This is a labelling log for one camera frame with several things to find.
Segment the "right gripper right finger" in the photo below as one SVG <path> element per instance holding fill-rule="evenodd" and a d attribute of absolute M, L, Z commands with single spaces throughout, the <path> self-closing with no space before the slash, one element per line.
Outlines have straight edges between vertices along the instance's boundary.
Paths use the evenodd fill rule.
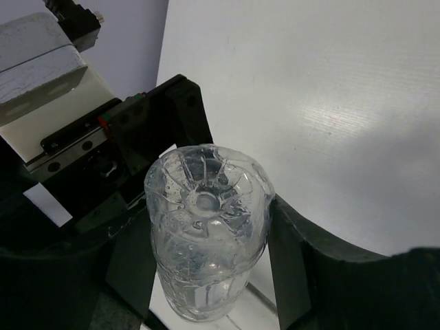
<path fill-rule="evenodd" d="M 269 255 L 281 329 L 438 329 L 439 250 L 383 256 L 348 243 L 277 197 Z"/>

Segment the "clear bottle white cap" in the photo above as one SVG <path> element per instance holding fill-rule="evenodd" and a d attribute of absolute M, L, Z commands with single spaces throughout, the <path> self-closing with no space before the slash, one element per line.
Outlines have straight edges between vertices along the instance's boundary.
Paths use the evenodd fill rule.
<path fill-rule="evenodd" d="M 267 244 L 275 191 L 266 172 L 230 148 L 183 146 L 153 163 L 144 190 L 169 305 L 191 322 L 222 318 Z"/>

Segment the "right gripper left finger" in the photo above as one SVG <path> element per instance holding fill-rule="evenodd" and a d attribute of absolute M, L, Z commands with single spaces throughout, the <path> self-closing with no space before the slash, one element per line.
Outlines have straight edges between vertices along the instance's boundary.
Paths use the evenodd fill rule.
<path fill-rule="evenodd" d="M 155 277 L 150 230 L 138 205 L 42 250 L 1 248 L 1 328 L 138 327 Z"/>

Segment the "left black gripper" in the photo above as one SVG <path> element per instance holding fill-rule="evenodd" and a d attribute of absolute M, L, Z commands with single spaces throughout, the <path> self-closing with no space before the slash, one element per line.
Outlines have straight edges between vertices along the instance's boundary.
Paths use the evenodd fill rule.
<path fill-rule="evenodd" d="M 41 139 L 35 162 L 2 142 L 1 246 L 45 248 L 127 219 L 160 154 L 212 143 L 201 89 L 181 74 Z"/>

